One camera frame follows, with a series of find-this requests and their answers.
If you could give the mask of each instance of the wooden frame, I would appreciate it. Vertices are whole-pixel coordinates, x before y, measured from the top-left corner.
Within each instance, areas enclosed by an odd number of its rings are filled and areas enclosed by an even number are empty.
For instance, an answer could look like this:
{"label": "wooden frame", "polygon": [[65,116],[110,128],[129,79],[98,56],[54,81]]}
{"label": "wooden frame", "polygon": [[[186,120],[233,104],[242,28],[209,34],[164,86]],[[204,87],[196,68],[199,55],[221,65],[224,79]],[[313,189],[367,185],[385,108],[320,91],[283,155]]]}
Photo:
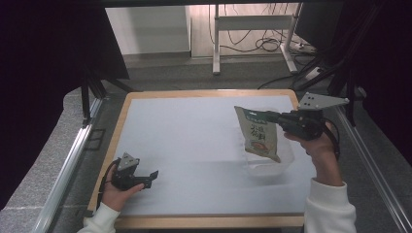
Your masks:
{"label": "wooden frame", "polygon": [[[124,101],[120,116],[106,153],[98,181],[94,188],[88,209],[96,207],[100,181],[110,163],[113,161],[120,139],[128,109],[133,99],[150,98],[182,98],[182,97],[235,97],[235,96],[279,96],[288,95],[296,109],[298,101],[293,91],[288,89],[266,90],[179,90],[179,91],[147,91],[129,93]],[[294,227],[303,224],[303,215],[213,215],[213,216],[120,216],[115,224],[118,229],[184,229],[184,228],[269,228]]]}

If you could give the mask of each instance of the white shirt sleeve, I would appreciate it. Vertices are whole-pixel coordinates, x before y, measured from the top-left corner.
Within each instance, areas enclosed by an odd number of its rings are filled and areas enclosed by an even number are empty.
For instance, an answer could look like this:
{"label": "white shirt sleeve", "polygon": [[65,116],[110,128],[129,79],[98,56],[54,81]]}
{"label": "white shirt sleeve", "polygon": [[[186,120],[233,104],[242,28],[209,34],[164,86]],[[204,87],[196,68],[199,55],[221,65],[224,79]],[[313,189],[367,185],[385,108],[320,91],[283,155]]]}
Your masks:
{"label": "white shirt sleeve", "polygon": [[329,186],[312,179],[306,199],[306,233],[355,233],[356,218],[356,209],[349,203],[345,183],[343,186]]}
{"label": "white shirt sleeve", "polygon": [[120,212],[112,210],[110,207],[100,203],[99,209],[93,217],[85,219],[85,228],[78,233],[115,233],[115,221]]}

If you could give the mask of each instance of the human hand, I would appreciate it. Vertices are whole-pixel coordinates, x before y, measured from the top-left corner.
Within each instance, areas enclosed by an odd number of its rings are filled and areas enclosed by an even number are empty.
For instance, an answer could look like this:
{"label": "human hand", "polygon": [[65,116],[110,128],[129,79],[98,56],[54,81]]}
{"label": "human hand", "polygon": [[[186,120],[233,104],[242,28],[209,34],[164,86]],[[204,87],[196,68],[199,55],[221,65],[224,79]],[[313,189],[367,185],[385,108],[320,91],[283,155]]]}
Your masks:
{"label": "human hand", "polygon": [[[327,123],[326,126],[329,129],[331,127],[329,123]],[[285,137],[289,140],[299,142],[306,150],[306,153],[312,157],[312,162],[315,165],[317,173],[315,181],[331,186],[343,185],[333,143],[325,133],[323,133],[320,138],[310,141],[305,141],[290,133],[285,133]]]}
{"label": "human hand", "polygon": [[[330,130],[331,124],[327,122],[326,126]],[[314,161],[323,161],[326,157],[330,156],[335,158],[333,143],[325,133],[321,137],[310,141],[303,140],[290,133],[285,133],[285,137],[299,142],[306,150],[306,153],[312,156]]]}
{"label": "human hand", "polygon": [[129,188],[126,191],[121,191],[118,188],[114,187],[111,183],[111,180],[116,167],[117,166],[114,165],[107,175],[102,202],[111,209],[120,212],[127,199],[129,199],[134,193],[142,190],[145,187],[145,185],[140,183]]}

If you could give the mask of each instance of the snack bag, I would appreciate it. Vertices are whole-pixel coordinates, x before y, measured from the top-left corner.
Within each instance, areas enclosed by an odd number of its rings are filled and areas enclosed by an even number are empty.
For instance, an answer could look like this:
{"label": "snack bag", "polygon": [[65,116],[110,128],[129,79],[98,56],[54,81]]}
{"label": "snack bag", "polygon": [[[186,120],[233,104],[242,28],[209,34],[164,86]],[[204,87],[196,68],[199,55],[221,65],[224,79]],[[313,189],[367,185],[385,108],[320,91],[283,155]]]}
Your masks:
{"label": "snack bag", "polygon": [[245,137],[245,151],[281,162],[277,154],[276,123],[251,113],[247,109],[235,106],[240,128]]}

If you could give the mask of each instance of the cable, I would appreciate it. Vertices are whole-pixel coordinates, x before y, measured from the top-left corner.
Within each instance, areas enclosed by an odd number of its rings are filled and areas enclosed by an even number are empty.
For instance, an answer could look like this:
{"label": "cable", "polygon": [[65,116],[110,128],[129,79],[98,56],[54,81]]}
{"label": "cable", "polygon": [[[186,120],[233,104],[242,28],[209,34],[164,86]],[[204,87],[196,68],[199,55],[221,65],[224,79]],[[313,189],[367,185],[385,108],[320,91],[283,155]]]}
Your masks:
{"label": "cable", "polygon": [[280,81],[280,80],[285,80],[285,79],[288,79],[288,78],[292,78],[292,77],[294,77],[294,75],[285,76],[285,77],[282,77],[282,78],[278,78],[278,79],[269,81],[269,82],[267,82],[267,83],[264,83],[264,84],[260,85],[257,89],[262,89],[262,88],[263,88],[264,86],[266,86],[266,85],[269,85],[269,84],[271,84],[271,83],[275,83],[275,82]]}
{"label": "cable", "polygon": [[[226,4],[224,4],[224,15],[227,16]],[[229,31],[229,30],[227,30],[227,35],[229,36],[230,42],[231,42],[233,45],[236,46],[237,44],[239,44],[239,43],[241,43],[243,40],[245,40],[245,38],[249,35],[249,33],[251,33],[251,31],[252,31],[252,30],[249,30],[248,33],[246,33],[246,35],[245,35],[242,39],[240,39],[240,41],[238,41],[238,42],[236,42],[236,43],[234,43],[233,40],[231,39],[230,31]]]}
{"label": "cable", "polygon": [[102,201],[103,198],[103,192],[104,192],[104,188],[105,188],[105,184],[106,184],[106,180],[107,180],[107,175],[109,174],[110,169],[112,169],[112,167],[116,164],[119,164],[120,162],[120,158],[116,159],[115,161],[113,161],[109,167],[106,170],[106,173],[104,174],[102,181],[100,182],[100,186],[99,186],[99,193],[97,194],[97,205],[96,205],[96,211],[97,209],[99,209],[100,207],[100,202]]}

